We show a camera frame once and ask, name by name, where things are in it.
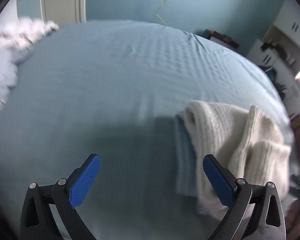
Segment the blue and cream knit sweater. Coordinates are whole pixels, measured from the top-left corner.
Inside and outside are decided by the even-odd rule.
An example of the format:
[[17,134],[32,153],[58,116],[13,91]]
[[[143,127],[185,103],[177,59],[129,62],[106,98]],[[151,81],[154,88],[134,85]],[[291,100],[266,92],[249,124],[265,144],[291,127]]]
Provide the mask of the blue and cream knit sweater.
[[228,208],[202,168],[211,154],[236,178],[254,185],[273,182],[281,199],[289,192],[291,146],[260,108],[191,101],[175,117],[176,192],[197,200],[198,213],[221,220]]

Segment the light grey crumpled sheet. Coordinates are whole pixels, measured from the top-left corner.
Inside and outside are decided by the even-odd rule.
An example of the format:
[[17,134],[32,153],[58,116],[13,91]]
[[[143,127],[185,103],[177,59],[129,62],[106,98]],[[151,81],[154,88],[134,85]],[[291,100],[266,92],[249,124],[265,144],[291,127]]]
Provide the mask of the light grey crumpled sheet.
[[7,103],[10,89],[18,83],[18,68],[10,50],[0,50],[0,112]]

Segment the blue bed sheet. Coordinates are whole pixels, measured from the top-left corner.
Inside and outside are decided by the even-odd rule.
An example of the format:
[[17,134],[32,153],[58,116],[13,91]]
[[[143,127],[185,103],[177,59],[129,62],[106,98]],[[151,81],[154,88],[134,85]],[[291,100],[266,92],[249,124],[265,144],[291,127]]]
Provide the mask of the blue bed sheet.
[[0,113],[0,209],[13,232],[30,183],[53,184],[95,153],[101,170],[77,211],[97,239],[207,239],[218,223],[175,192],[173,119],[192,100],[256,105],[293,143],[267,76],[207,39],[90,21],[40,40]]

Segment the white puffy duvet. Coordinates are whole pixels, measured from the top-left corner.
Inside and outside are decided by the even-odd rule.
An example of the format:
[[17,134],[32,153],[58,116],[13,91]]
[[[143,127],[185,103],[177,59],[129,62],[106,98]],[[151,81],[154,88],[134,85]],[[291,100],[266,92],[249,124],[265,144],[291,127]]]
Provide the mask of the white puffy duvet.
[[35,43],[58,30],[59,25],[53,21],[29,17],[0,25],[0,65],[22,63],[33,52]]

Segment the black and white box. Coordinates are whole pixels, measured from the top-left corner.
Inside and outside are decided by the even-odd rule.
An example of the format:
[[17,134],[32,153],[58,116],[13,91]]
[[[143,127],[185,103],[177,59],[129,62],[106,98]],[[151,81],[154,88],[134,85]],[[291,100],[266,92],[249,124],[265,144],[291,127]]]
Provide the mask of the black and white box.
[[215,30],[205,30],[207,33],[207,39],[215,42],[217,44],[220,44],[230,50],[236,51],[239,48],[239,44],[232,40],[229,36],[225,34],[221,34]]

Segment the white panel door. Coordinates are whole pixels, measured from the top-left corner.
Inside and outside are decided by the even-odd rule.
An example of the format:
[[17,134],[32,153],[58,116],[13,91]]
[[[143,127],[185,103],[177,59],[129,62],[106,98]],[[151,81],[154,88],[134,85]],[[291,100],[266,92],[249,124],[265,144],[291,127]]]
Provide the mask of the white panel door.
[[86,21],[86,0],[40,0],[44,21],[53,21],[59,26]]

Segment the white upper wall cabinet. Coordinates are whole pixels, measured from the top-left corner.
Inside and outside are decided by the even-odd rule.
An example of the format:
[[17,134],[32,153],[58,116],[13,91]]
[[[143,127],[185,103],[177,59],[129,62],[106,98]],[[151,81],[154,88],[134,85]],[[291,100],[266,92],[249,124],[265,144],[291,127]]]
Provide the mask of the white upper wall cabinet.
[[284,0],[273,25],[300,47],[300,6],[296,0]]

